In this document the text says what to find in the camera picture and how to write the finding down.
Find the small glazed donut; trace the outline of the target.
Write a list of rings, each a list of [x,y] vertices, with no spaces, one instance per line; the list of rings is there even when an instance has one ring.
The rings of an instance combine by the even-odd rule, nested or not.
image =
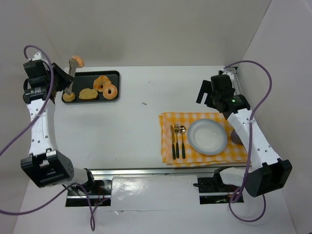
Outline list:
[[[72,56],[72,65],[77,68],[82,68],[84,67],[84,61],[79,56]]]

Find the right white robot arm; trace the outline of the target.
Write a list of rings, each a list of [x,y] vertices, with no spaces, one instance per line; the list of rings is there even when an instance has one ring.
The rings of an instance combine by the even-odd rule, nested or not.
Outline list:
[[[266,140],[247,99],[235,94],[229,75],[223,73],[204,80],[196,102],[222,113],[248,151],[252,171],[244,186],[249,195],[257,197],[284,187],[292,164],[283,160]]]

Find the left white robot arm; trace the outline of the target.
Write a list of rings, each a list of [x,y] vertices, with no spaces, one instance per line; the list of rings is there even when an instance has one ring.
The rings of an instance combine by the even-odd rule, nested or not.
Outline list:
[[[73,56],[66,73],[56,63],[48,65],[41,52],[23,65],[28,75],[24,82],[23,100],[32,126],[29,156],[20,161],[20,166],[40,188],[62,184],[78,190],[78,185],[81,185],[89,192],[95,187],[91,171],[75,168],[71,160],[58,150],[54,128],[56,94],[70,93],[76,69],[83,66],[83,60]]]

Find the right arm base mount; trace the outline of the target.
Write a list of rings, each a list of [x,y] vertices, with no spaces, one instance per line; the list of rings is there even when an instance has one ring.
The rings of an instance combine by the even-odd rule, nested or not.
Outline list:
[[[200,205],[229,203],[237,186],[226,185],[222,182],[220,172],[228,168],[221,167],[214,170],[211,177],[197,178],[197,183],[194,183],[193,186],[198,188]]]

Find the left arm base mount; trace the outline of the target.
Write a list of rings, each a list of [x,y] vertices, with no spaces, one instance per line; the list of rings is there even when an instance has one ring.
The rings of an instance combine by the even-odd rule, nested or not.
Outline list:
[[[112,179],[95,180],[95,187],[89,190],[88,196],[91,205],[94,206],[111,206]],[[66,197],[66,207],[87,207],[88,201],[85,193],[80,187],[69,189]]]

